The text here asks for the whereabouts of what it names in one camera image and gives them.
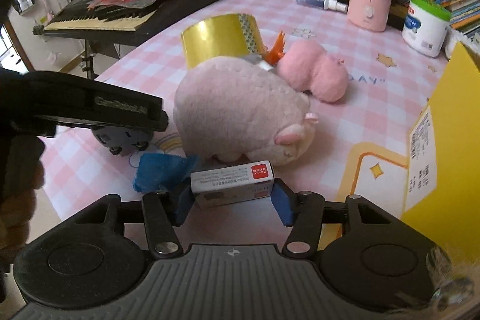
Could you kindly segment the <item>left hand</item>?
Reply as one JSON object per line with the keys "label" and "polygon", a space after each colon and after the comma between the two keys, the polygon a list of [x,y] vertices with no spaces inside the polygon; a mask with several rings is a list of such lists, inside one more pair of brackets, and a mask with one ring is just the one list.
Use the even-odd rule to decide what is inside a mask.
{"label": "left hand", "polygon": [[36,191],[44,184],[44,149],[44,143],[36,136],[15,136],[1,142],[2,263],[13,263],[29,237]]}

